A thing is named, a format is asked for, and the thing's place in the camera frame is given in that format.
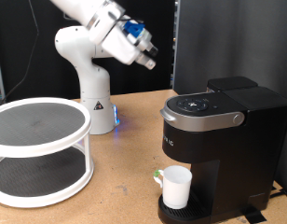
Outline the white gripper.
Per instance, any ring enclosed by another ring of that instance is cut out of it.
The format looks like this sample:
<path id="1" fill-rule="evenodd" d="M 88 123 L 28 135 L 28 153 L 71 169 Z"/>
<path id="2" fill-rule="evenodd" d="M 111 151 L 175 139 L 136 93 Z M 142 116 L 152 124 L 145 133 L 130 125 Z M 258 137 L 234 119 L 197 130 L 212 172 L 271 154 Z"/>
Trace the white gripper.
<path id="1" fill-rule="evenodd" d="M 158 53 L 151 39 L 152 35 L 145 29 L 144 24 L 121 21 L 106 36 L 102 47 L 123 64 L 136 62 L 152 70 L 156 62 L 144 54 L 147 51 L 155 57 Z"/>

